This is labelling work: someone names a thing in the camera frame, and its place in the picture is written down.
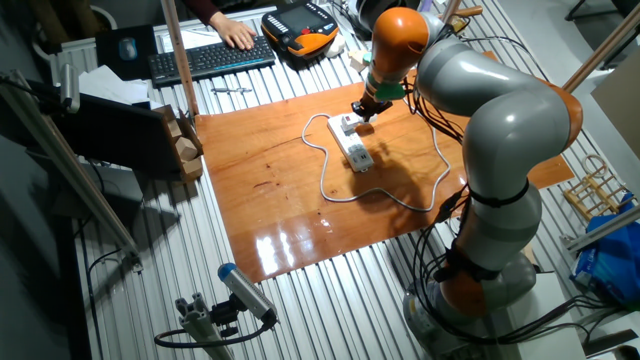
red sleeve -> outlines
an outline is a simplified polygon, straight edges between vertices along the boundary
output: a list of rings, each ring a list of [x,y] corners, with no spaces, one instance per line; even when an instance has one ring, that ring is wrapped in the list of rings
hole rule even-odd
[[[220,11],[211,0],[182,0],[185,5],[202,21],[203,24],[209,25],[209,19],[213,14]]]

table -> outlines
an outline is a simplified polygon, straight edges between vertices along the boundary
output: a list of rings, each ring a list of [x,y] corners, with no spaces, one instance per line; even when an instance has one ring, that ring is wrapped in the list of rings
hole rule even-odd
[[[278,274],[408,233],[431,223],[439,205],[466,183],[460,145],[442,135],[438,143],[451,173],[437,189],[435,210],[408,210],[383,194],[350,203],[325,200],[319,191],[324,154],[301,140],[318,113],[350,112],[363,83],[216,116],[199,116],[197,132],[236,264],[258,282]],[[466,126],[468,118],[445,114]],[[430,128],[402,101],[360,135],[375,165],[354,173],[318,118],[307,140],[329,150],[325,192],[347,198],[382,187],[409,205],[426,208],[446,165]],[[538,165],[530,180],[543,188],[573,173],[561,156]]]
[[[485,13],[469,25],[470,36],[499,35],[526,43],[527,39],[515,30],[498,2],[475,3],[483,5]],[[434,3],[432,10],[441,13],[444,6]],[[268,9],[230,14],[230,17],[260,33],[259,21],[265,11]],[[211,31],[198,20],[181,23],[181,27]],[[167,34],[166,26],[157,26],[154,32],[157,39],[161,39]],[[349,50],[364,48],[348,32],[342,34]],[[158,51],[163,52],[160,42],[158,45]],[[504,64],[543,77],[526,53],[507,43],[486,41],[469,45],[479,52],[492,50]],[[73,64],[79,71],[95,69],[97,59],[93,39],[65,44],[63,51],[52,57],[54,82],[58,81],[59,69],[64,63]],[[266,69],[198,81],[195,87],[200,111],[211,115],[228,113],[362,81],[357,73],[348,69],[348,63],[344,58],[323,60],[294,72],[276,62]],[[242,96],[210,92],[212,87],[228,85],[252,87],[254,92]],[[186,109],[182,85],[152,89],[150,95],[162,104]],[[563,157],[577,177],[585,175],[580,160],[589,153],[602,154],[602,151],[587,131],[583,131],[564,152]],[[573,257],[557,243],[557,239],[563,234],[576,237],[583,232],[584,220],[565,202],[562,194],[577,181],[573,179],[540,191],[542,222],[531,242],[538,264],[544,271],[558,274],[567,297],[578,295],[580,291],[569,280]],[[161,358],[207,358],[204,352],[197,350],[158,349],[149,334],[179,328],[177,313],[167,312],[173,308],[174,299],[188,298],[194,291],[201,291],[208,302],[228,297],[227,288],[216,280],[221,264],[235,262],[218,207],[219,196],[212,189],[208,171],[193,186],[171,187],[166,182],[156,181],[145,193],[145,210],[148,211],[134,226],[135,238],[146,248],[141,253],[145,270],[141,273],[120,272],[118,263],[105,261],[96,266],[92,275],[94,292],[109,289],[96,304],[98,314],[104,312],[106,315],[98,317],[97,326],[109,330],[100,332],[105,357],[121,354],[126,359],[144,359],[158,354]],[[178,223],[166,222],[156,209],[177,212],[180,215]],[[456,219],[450,224],[436,226],[433,250],[427,251],[430,256],[443,254],[453,239],[451,229],[455,230],[457,226]],[[90,245],[86,255],[78,245],[79,240],[75,243],[79,262],[74,265],[78,266],[81,275],[85,271],[85,256],[91,263],[115,249],[112,239],[105,234],[96,234],[94,229],[99,228],[89,226],[83,231]],[[258,340],[231,346],[234,355],[238,360],[261,357],[423,359],[425,355],[402,317],[404,289],[412,281],[406,257],[413,254],[418,235],[414,232],[394,237],[261,282],[260,288],[278,308],[281,323],[275,332],[267,332]],[[87,279],[81,276],[81,281],[86,289]],[[88,303],[88,294],[83,293],[83,301]],[[96,325],[91,320],[90,310],[85,310],[92,355],[98,358],[93,330]],[[588,313],[590,311],[576,310],[574,320]],[[248,317],[249,321],[243,319],[239,324],[243,334],[257,330],[256,323]]]

gray robot arm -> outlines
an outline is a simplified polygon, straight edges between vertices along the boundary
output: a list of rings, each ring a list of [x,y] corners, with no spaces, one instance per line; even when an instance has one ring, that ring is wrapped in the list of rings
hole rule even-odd
[[[527,174],[575,139],[580,107],[562,90],[456,38],[429,48],[418,66],[416,89],[436,108],[471,116],[462,151],[472,199],[452,253],[478,271],[450,269],[440,291],[461,314],[483,316],[535,285],[530,263],[519,254],[541,219],[540,195]],[[460,287],[474,285],[461,278],[473,279],[478,291],[461,296]]]

slotted metal table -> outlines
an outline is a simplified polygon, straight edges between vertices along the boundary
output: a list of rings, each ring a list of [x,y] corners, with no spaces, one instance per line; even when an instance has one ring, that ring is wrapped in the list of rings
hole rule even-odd
[[[500,35],[524,42],[496,0],[465,0],[461,7],[475,5],[482,5],[485,11],[474,18],[466,37]],[[261,33],[260,19],[267,11],[246,11],[230,17]],[[434,4],[431,11],[441,13],[444,7]],[[183,30],[213,31],[197,20],[181,26]],[[167,28],[158,26],[154,31],[158,51],[164,52],[162,39]],[[346,52],[366,49],[366,44],[344,29],[341,33],[347,44],[341,56],[315,62],[301,71],[277,61],[268,68],[195,82],[200,112],[225,113],[362,81],[349,66]],[[534,60],[511,44],[477,41],[469,45],[480,52],[493,51],[503,64],[544,78]],[[63,51],[52,57],[54,83],[65,63],[80,71],[97,68],[93,39],[64,44]],[[213,88],[236,87],[253,91],[211,92]],[[159,103],[187,109],[182,85],[152,89],[150,96]],[[582,177],[585,171],[580,160],[591,153],[603,156],[583,130],[564,158],[574,174]],[[576,237],[586,227],[562,195],[575,184],[574,179],[540,191],[542,224],[532,242],[538,264],[545,271],[557,273],[567,298],[579,292],[568,278],[573,259],[559,237]],[[206,359],[202,350],[157,347],[153,337],[180,328],[175,299],[189,298],[194,292],[201,292],[209,305],[228,299],[229,292],[216,272],[221,264],[233,262],[233,254],[209,174],[205,170],[201,179],[181,187],[153,182],[144,196],[141,215],[133,226],[144,271],[138,274],[123,267],[120,255],[95,267],[91,284],[97,322],[89,304],[85,259],[91,263],[114,250],[115,244],[95,223],[83,230],[84,242],[81,237],[75,239],[93,358],[100,358],[101,348],[105,359]],[[172,223],[167,213],[176,215],[178,221]],[[450,245],[457,225],[454,219],[437,226],[432,239],[435,254]],[[234,356],[247,360],[427,358],[408,330],[401,307],[404,288],[411,279],[409,265],[417,238],[417,232],[403,235],[261,282],[259,287],[278,308],[281,324],[257,339],[231,346]],[[572,312],[574,318],[587,314],[585,310]],[[252,333],[258,326],[250,315],[239,320],[241,334]]]

computer mouse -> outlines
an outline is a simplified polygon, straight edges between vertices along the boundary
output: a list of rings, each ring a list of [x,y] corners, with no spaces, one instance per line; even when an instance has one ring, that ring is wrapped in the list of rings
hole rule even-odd
[[[136,49],[136,39],[123,38],[118,43],[118,52],[120,53],[120,59],[123,61],[135,60],[138,57],[138,50]]]

